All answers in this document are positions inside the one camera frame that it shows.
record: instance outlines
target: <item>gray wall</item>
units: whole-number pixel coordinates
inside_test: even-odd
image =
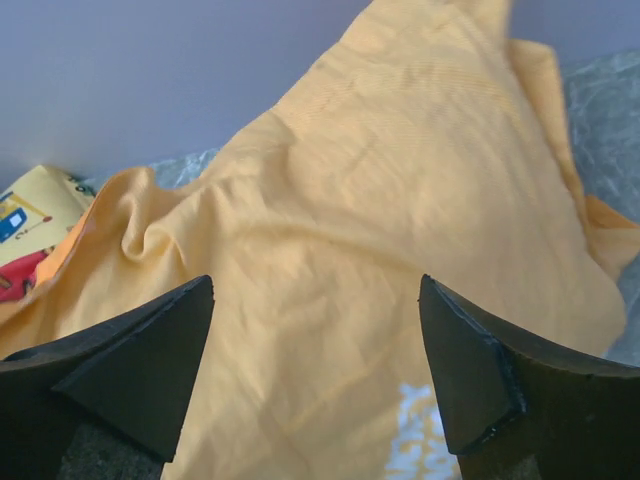
[[[0,1],[0,188],[218,147],[367,0]],[[638,0],[519,0],[516,35],[563,61],[640,46]]]

